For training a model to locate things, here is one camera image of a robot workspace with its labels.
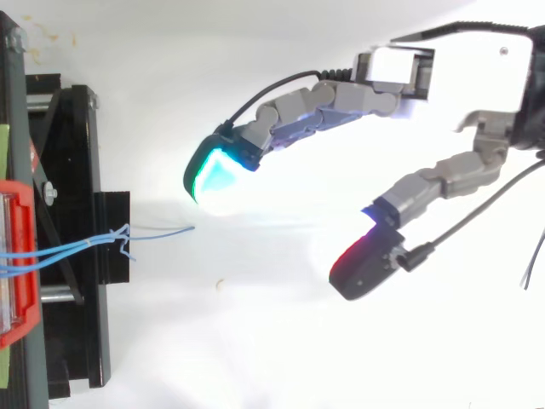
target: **white background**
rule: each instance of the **white background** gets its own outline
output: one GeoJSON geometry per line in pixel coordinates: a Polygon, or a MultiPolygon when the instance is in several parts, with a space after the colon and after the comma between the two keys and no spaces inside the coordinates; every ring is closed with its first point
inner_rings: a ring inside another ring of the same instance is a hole
{"type": "MultiPolygon", "coordinates": [[[[102,187],[131,191],[134,232],[197,227],[131,245],[131,283],[108,288],[112,380],[72,383],[72,398],[52,407],[545,406],[545,255],[530,290],[518,287],[545,226],[544,175],[357,302],[327,282],[341,230],[331,223],[469,149],[471,133],[365,118],[316,135],[267,158],[261,206],[241,216],[207,216],[182,186],[199,142],[270,83],[350,67],[374,43],[452,20],[545,24],[540,3],[2,0],[29,34],[27,72],[60,72],[65,86],[100,96],[102,187]]],[[[508,80],[498,78],[498,94],[508,80]]],[[[510,153],[502,181],[532,155],[510,153]]],[[[436,237],[500,184],[431,206],[402,232],[407,245],[436,237]]]]}

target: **red clamp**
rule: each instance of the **red clamp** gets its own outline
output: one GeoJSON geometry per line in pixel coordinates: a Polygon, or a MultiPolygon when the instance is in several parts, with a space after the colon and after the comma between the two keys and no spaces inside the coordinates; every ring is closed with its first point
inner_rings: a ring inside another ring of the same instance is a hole
{"type": "MultiPolygon", "coordinates": [[[[11,233],[11,246],[7,251],[13,253],[36,251],[32,187],[18,181],[0,181],[0,195],[5,200],[4,220],[0,219],[0,222],[4,222],[6,231],[11,233]],[[9,209],[9,219],[5,216],[6,209],[9,209]]],[[[12,265],[30,266],[36,262],[36,258],[21,258],[14,259],[12,265]]],[[[10,299],[12,322],[9,331],[0,333],[0,349],[19,341],[40,321],[37,271],[7,280],[10,280],[9,288],[13,298],[10,299]]]]}

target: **blue cable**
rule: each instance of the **blue cable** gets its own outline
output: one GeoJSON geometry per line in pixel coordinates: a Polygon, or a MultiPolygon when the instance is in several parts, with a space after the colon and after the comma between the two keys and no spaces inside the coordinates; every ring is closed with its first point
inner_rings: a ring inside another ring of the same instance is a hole
{"type": "Polygon", "coordinates": [[[106,234],[99,234],[97,236],[93,236],[87,240],[79,240],[74,243],[70,243],[68,245],[59,245],[58,247],[53,247],[51,249],[46,250],[40,250],[40,251],[32,251],[29,253],[0,253],[0,258],[30,258],[30,257],[40,257],[40,256],[47,256],[49,254],[58,253],[63,250],[70,250],[73,247],[78,247],[80,245],[87,245],[91,246],[90,243],[93,242],[93,240],[102,240],[102,239],[115,239],[116,237],[122,236],[125,231],[129,231],[129,225],[125,224],[122,228],[119,230],[116,230],[115,232],[110,232],[106,234]]]}
{"type": "Polygon", "coordinates": [[[0,266],[0,278],[10,278],[10,277],[16,277],[22,274],[27,274],[32,271],[38,270],[40,268],[45,268],[47,266],[50,266],[51,264],[54,264],[58,262],[59,260],[62,260],[63,258],[69,257],[80,251],[86,250],[89,247],[92,247],[95,245],[103,245],[106,243],[113,243],[118,239],[121,239],[123,241],[119,248],[119,251],[125,256],[127,256],[128,258],[130,258],[131,260],[134,260],[134,258],[124,249],[124,246],[130,240],[162,239],[165,237],[181,234],[189,230],[193,230],[194,228],[195,227],[183,228],[182,230],[178,230],[173,233],[161,234],[158,236],[133,238],[133,237],[130,237],[129,225],[125,224],[122,228],[119,228],[119,230],[116,230],[115,232],[110,230],[110,233],[107,233],[107,234],[99,234],[97,236],[91,237],[86,240],[79,240],[77,242],[70,243],[68,245],[60,245],[58,247],[54,247],[47,250],[32,251],[27,253],[0,253],[0,258],[8,258],[8,259],[21,259],[21,258],[45,256],[45,255],[57,253],[55,256],[51,256],[49,258],[46,258],[45,260],[42,260],[41,262],[32,264],[30,266],[0,266]]]}

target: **screw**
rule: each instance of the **screw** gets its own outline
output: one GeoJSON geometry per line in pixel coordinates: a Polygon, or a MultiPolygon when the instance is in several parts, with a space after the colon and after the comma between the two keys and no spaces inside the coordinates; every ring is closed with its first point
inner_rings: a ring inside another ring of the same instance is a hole
{"type": "Polygon", "coordinates": [[[43,200],[47,206],[51,206],[57,198],[57,190],[53,188],[53,184],[50,181],[46,181],[43,184],[43,200]]]}
{"type": "Polygon", "coordinates": [[[18,54],[23,54],[28,50],[28,36],[26,31],[20,27],[14,27],[6,37],[6,44],[18,54]]]}
{"type": "Polygon", "coordinates": [[[89,108],[91,108],[93,111],[100,108],[100,100],[97,94],[92,94],[89,97],[89,108]]]}

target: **black metal frame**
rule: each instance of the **black metal frame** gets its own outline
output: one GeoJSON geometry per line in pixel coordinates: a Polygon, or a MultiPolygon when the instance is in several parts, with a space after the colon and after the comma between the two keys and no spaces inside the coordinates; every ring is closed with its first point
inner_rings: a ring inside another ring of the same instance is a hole
{"type": "MultiPolygon", "coordinates": [[[[129,223],[128,192],[100,191],[94,92],[60,88],[60,75],[25,77],[23,54],[4,41],[17,25],[0,12],[0,124],[9,124],[8,178],[35,187],[38,248],[107,233],[129,223]],[[47,111],[27,111],[28,95],[51,94],[47,111]],[[31,167],[31,138],[38,155],[31,167]],[[43,184],[59,196],[47,206],[43,184]]],[[[104,386],[111,376],[106,285],[129,282],[118,244],[92,247],[40,272],[41,286],[68,285],[73,302],[46,303],[43,320],[11,346],[0,407],[46,409],[70,396],[69,381],[104,386]]]]}
{"type": "MultiPolygon", "coordinates": [[[[17,25],[0,12],[0,124],[9,124],[8,178],[32,184],[30,138],[26,115],[23,54],[9,49],[5,39],[17,25]]],[[[11,346],[9,386],[0,389],[0,407],[47,409],[43,323],[11,346]]]]}
{"type": "MultiPolygon", "coordinates": [[[[94,92],[84,85],[46,85],[29,86],[29,94],[36,86],[52,95],[47,112],[28,114],[40,160],[34,170],[39,247],[107,233],[129,223],[130,212],[128,192],[100,191],[94,92]],[[59,192],[52,206],[43,197],[47,181],[59,192]]],[[[43,270],[42,286],[67,283],[75,299],[43,305],[50,399],[69,396],[69,380],[88,378],[91,388],[99,388],[110,379],[106,285],[128,281],[129,259],[118,244],[93,247],[43,270]]]]}

